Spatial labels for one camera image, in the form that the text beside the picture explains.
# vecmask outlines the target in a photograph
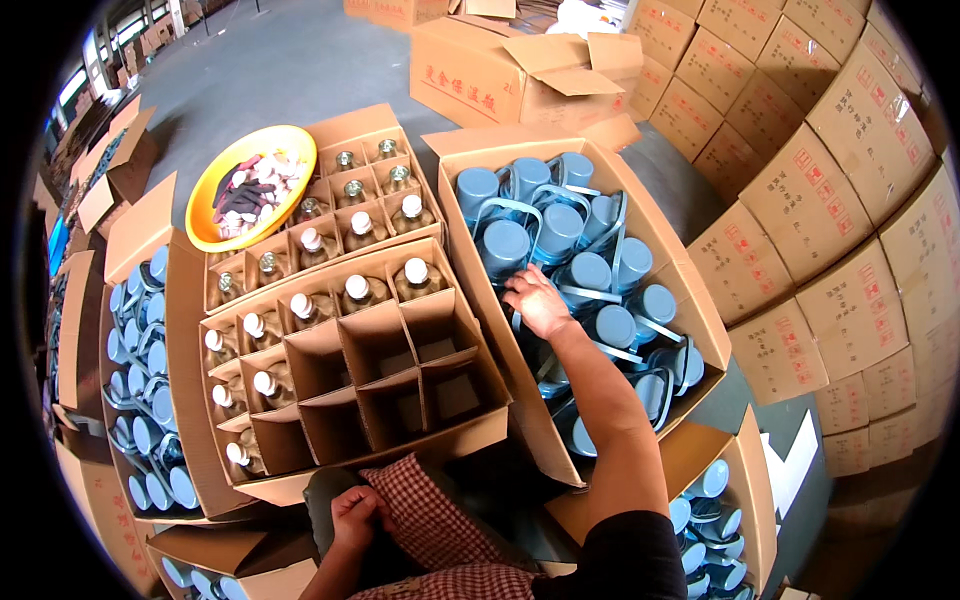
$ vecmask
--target gray floor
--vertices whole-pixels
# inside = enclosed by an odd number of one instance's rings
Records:
[[[347,17],[340,2],[261,0],[260,5],[269,12],[255,16],[252,0],[225,7],[208,20],[210,37],[198,24],[143,72],[142,106],[157,106],[150,129],[161,147],[148,188],[179,172],[175,225],[183,227],[190,191],[206,164],[237,138],[269,125],[307,125],[378,103],[391,105],[435,187],[437,158],[420,136],[457,126],[409,97],[408,35]],[[621,155],[687,244],[723,212],[723,204],[662,135],[648,123],[639,126],[643,139]],[[753,396],[732,363],[726,379],[691,418],[735,433],[748,402]],[[816,410],[812,396],[756,408],[760,428],[771,432],[781,457],[807,409]],[[826,518],[830,489],[818,451],[783,523],[773,588],[802,567]]]

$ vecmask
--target yellow plastic basin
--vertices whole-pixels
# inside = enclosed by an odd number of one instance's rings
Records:
[[[217,184],[238,162],[244,162],[254,154],[261,156],[269,152],[288,153],[296,150],[300,161],[306,163],[303,176],[287,195],[283,204],[276,206],[270,220],[243,235],[229,240],[220,239],[220,226],[213,222],[213,197],[217,193]],[[310,183],[310,175],[317,165],[317,144],[309,133],[293,125],[274,125],[241,137],[213,159],[190,193],[190,203],[186,207],[186,234],[190,242],[204,252],[224,252],[240,250],[269,237],[293,213],[303,191]]]

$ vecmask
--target red checkered cloth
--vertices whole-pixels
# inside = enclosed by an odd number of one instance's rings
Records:
[[[420,468],[410,454],[389,467],[367,468],[360,476],[390,505],[396,545],[429,575],[351,596],[435,600],[532,600],[537,576],[516,568]]]

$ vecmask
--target black sleeve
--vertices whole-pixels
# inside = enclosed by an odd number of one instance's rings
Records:
[[[533,583],[536,600],[651,598],[685,600],[686,578],[670,519],[630,511],[600,521],[587,534],[577,570]]]

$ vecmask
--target person's hand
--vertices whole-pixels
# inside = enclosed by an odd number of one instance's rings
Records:
[[[557,288],[536,265],[528,264],[507,279],[505,285],[509,289],[503,301],[523,315],[523,322],[541,339],[549,342],[561,327],[576,323]]]
[[[354,552],[363,552],[373,541],[373,525],[377,519],[383,530],[395,530],[390,506],[370,486],[353,486],[330,501],[333,516],[333,543]]]

